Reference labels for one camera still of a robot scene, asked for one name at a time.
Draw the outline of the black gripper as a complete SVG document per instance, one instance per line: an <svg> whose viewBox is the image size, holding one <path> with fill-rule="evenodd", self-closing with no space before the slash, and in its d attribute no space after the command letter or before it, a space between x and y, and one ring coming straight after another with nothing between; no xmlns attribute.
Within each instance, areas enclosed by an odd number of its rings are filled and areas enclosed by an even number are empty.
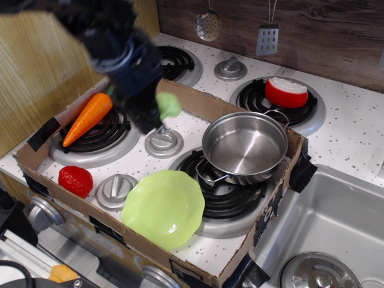
<svg viewBox="0 0 384 288"><path fill-rule="evenodd" d="M135 47L106 74L116 91L116 102L126 110L142 134L162 126L155 92L163 77L161 52L152 45Z"/></svg>

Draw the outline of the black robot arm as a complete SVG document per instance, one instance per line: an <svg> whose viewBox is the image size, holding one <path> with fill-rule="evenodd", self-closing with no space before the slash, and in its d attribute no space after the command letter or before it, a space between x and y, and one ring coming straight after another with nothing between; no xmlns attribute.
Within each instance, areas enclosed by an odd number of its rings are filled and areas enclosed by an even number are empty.
<svg viewBox="0 0 384 288"><path fill-rule="evenodd" d="M48 11L80 40L95 71L106 74L116 101L143 134L162 126L155 90L163 76L161 52L134 27L130 1L1 1L1 13Z"/></svg>

